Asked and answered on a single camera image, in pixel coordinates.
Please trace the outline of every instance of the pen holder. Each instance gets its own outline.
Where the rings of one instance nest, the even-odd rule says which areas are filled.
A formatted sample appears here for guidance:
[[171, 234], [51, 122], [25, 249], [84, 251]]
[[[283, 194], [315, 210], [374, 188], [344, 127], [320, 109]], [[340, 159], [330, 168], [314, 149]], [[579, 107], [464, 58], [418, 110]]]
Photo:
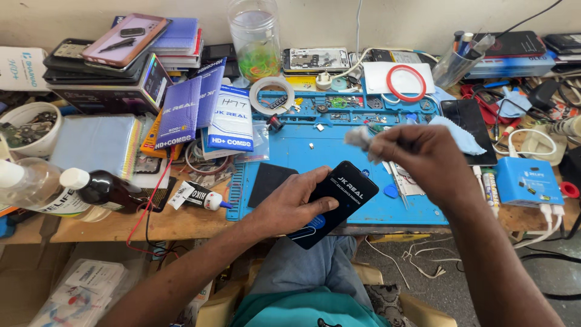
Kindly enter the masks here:
[[484, 58], [484, 55], [475, 60], [466, 59], [457, 54], [454, 48], [451, 47], [448, 53], [432, 69], [434, 84], [444, 90], [451, 87], [458, 83], [482, 58]]

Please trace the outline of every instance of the workbench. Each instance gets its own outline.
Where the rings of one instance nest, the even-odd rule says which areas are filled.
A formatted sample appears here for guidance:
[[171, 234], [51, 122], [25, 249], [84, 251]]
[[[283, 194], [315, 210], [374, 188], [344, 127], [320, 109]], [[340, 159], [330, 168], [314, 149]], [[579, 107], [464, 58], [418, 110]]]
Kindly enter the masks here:
[[[453, 88], [449, 92], [457, 98], [460, 98], [457, 88]], [[516, 134], [512, 138], [513, 144], [518, 150], [524, 137], [525, 134], [521, 133]], [[189, 180], [189, 175], [186, 171], [180, 172], [181, 168], [182, 166], [173, 166], [171, 168], [171, 176], [178, 179], [174, 190], [170, 192], [171, 196], [184, 179]], [[557, 182], [560, 183], [561, 174], [558, 168], [555, 167], [553, 171]], [[228, 182], [226, 180], [216, 187], [213, 187], [212, 190], [222, 194], [227, 199]], [[577, 199], [565, 199], [565, 216], [563, 220], [566, 230], [571, 229], [579, 212], [579, 201]], [[141, 213], [122, 215], [113, 212], [107, 218], [94, 223], [80, 222], [73, 218], [63, 218], [58, 231], [52, 236], [51, 242], [126, 241], [140, 216]], [[41, 236], [38, 232], [42, 225], [42, 220], [43, 216], [38, 215], [18, 224], [14, 235], [6, 239], [0, 239], [0, 244], [40, 243]], [[145, 221], [146, 219], [144, 218], [131, 240], [145, 240]], [[547, 230], [545, 219], [537, 208], [501, 204], [498, 221], [508, 232]], [[173, 207], [166, 205], [163, 212], [151, 213], [148, 235], [150, 240], [209, 238], [233, 224], [235, 222], [230, 222], [225, 219], [224, 208], [220, 208], [218, 211], [210, 211], [183, 205], [179, 210], [175, 210]], [[450, 229], [447, 226], [373, 226], [349, 224], [347, 228], [336, 228], [331, 234], [362, 235], [391, 233], [450, 233]]]

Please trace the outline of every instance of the chair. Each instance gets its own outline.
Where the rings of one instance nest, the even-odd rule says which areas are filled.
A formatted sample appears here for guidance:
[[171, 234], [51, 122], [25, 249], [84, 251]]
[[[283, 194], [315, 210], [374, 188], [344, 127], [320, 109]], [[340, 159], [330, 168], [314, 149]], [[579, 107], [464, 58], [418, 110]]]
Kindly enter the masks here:
[[[226, 287], [210, 296], [198, 312], [196, 326], [225, 327], [232, 318], [239, 300], [250, 292], [263, 261], [263, 259], [254, 260], [248, 275], [229, 282]], [[359, 262], [352, 264], [364, 284], [383, 284], [383, 275], [376, 267]], [[454, 318], [409, 294], [400, 294], [400, 301], [403, 314], [418, 327], [457, 327]]]

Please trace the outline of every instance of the left hand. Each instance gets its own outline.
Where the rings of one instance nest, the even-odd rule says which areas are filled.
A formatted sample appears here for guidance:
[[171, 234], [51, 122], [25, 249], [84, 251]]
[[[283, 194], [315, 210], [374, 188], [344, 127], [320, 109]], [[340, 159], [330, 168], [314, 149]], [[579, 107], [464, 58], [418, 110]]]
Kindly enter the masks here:
[[268, 238], [295, 232], [317, 215], [337, 208], [339, 202], [332, 197], [308, 203], [317, 183], [321, 183], [331, 170], [329, 166], [322, 166], [291, 175], [242, 222], [252, 224], [255, 232]]

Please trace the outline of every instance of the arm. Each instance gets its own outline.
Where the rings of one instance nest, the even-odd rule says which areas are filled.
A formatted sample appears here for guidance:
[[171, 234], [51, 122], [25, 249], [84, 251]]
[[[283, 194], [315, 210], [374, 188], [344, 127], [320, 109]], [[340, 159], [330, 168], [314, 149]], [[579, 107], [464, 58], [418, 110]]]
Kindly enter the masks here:
[[445, 127], [394, 127], [374, 137], [370, 152], [405, 168], [445, 214], [482, 326], [563, 326], [526, 273]]
[[99, 321], [98, 326], [167, 326], [248, 248], [268, 237], [294, 232], [316, 215], [338, 207], [337, 200], [330, 197], [308, 203], [317, 183], [330, 171], [323, 166], [289, 177], [240, 222], [137, 285]]

